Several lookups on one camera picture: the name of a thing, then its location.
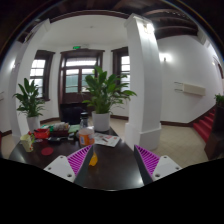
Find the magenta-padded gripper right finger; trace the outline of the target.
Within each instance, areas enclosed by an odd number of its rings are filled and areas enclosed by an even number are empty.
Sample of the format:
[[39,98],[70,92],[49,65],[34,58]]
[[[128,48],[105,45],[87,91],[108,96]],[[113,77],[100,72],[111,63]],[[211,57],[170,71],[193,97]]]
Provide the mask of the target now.
[[138,145],[134,146],[134,156],[145,185],[181,170],[168,155],[158,156]]

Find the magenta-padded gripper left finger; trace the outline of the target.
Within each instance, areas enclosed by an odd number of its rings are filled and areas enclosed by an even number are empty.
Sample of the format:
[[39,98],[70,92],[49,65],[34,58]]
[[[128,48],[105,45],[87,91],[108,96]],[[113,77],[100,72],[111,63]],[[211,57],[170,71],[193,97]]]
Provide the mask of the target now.
[[82,186],[93,156],[93,146],[89,145],[68,155],[56,151],[56,157],[44,168],[45,171]]

